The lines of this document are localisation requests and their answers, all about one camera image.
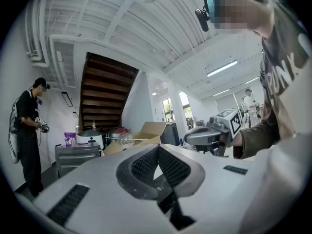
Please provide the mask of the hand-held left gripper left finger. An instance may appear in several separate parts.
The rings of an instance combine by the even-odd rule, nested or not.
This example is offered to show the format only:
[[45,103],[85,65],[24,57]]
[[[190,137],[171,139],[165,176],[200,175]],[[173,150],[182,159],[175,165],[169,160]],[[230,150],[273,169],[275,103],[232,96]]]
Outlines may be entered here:
[[[176,228],[156,201],[133,197],[117,181],[118,165],[144,149],[92,159],[51,184],[33,202],[37,221],[54,233],[174,234]],[[77,184],[89,190],[61,226],[48,213]]]

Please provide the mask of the glass jar with red lid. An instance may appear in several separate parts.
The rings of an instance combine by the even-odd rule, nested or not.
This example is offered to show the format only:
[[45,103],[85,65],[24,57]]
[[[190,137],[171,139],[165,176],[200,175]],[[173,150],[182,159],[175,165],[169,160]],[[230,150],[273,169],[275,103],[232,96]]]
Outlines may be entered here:
[[134,146],[132,135],[129,134],[126,129],[121,129],[120,135],[117,139],[117,144],[119,144],[123,149],[132,148]]

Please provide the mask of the black cabinet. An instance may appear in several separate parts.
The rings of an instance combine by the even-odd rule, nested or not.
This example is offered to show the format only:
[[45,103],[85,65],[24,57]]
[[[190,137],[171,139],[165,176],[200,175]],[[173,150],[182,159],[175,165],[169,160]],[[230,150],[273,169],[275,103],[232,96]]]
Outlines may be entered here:
[[167,123],[164,132],[160,136],[162,144],[171,144],[174,146],[179,146],[179,136],[176,127],[176,123]]

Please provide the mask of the wooden staircase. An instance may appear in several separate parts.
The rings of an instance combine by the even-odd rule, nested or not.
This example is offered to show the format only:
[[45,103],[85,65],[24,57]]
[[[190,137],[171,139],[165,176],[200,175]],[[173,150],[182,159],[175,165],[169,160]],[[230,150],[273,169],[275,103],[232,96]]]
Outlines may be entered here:
[[79,130],[105,133],[121,127],[121,116],[138,69],[88,52],[82,73]]

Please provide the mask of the purple bucket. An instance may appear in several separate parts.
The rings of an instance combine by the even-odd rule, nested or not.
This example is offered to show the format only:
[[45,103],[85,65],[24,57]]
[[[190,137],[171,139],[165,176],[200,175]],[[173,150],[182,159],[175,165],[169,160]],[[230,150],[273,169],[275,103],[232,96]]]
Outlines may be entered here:
[[73,147],[77,144],[76,133],[65,132],[64,139],[66,147]]

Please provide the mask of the large cardboard box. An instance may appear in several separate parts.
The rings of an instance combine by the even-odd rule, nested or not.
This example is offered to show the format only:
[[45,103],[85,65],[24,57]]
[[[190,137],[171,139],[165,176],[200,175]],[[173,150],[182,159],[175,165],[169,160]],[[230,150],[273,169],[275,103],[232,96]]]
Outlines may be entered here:
[[[131,134],[134,140],[133,147],[140,147],[148,144],[160,144],[160,136],[164,132],[166,122],[145,122],[139,133]],[[104,149],[103,154],[105,156],[125,151],[119,144],[117,139]]]

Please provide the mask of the metal cabinet appliance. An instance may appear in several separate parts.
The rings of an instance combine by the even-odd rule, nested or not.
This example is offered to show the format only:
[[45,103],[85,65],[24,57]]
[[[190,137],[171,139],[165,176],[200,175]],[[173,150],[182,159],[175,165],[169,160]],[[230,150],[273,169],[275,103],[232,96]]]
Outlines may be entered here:
[[55,147],[55,159],[57,175],[59,178],[65,176],[81,164],[100,157],[100,145],[96,142],[76,145],[72,147]]

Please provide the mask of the person's brown printed shirt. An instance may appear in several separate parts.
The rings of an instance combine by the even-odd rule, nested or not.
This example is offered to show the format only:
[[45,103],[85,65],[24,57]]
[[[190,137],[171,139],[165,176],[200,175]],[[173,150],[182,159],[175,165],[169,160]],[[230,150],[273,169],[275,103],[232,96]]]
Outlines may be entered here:
[[277,122],[280,139],[284,139],[292,137],[295,130],[280,96],[312,57],[312,42],[303,23],[284,0],[271,0],[270,5],[274,10],[273,30],[268,38],[262,39],[260,81],[264,88],[264,111],[261,121]]

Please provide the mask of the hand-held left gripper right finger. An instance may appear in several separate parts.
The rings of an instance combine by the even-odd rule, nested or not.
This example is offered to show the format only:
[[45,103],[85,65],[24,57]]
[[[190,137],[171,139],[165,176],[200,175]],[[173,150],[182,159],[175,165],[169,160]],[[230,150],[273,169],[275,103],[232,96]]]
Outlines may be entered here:
[[159,165],[173,188],[175,234],[261,234],[260,188],[265,153],[248,159],[159,145]]

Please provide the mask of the white rice cooker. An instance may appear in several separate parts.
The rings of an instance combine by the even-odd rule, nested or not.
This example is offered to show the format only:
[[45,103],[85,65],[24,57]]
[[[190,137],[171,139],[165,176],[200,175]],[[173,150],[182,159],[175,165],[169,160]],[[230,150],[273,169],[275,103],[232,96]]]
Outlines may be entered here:
[[99,131],[86,130],[80,131],[76,134],[77,144],[87,144],[89,141],[95,141],[103,149],[103,138]]

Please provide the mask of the silver pot with lid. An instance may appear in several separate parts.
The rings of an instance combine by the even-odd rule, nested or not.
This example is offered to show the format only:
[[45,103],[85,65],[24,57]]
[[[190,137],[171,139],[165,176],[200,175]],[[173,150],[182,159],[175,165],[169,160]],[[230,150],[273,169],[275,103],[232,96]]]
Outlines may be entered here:
[[106,138],[107,141],[116,140],[116,139],[118,139],[120,137],[120,132],[121,132],[120,128],[110,130],[106,134],[105,138]]

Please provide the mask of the person's right forearm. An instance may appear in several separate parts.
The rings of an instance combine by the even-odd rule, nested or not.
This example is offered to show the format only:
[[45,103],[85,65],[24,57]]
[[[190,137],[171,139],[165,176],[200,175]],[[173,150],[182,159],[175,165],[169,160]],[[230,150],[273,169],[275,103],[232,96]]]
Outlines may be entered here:
[[280,139],[277,122],[261,121],[254,127],[242,129],[232,141],[233,156],[246,159],[270,148]]

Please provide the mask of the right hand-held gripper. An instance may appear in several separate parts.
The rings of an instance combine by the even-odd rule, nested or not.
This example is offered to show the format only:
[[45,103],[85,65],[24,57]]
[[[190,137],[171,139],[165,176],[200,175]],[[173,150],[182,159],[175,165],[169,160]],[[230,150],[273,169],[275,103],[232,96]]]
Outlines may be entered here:
[[241,126],[238,110],[225,109],[210,117],[207,126],[190,130],[184,140],[193,146],[210,146],[209,151],[214,156],[224,156],[226,148],[233,145]]

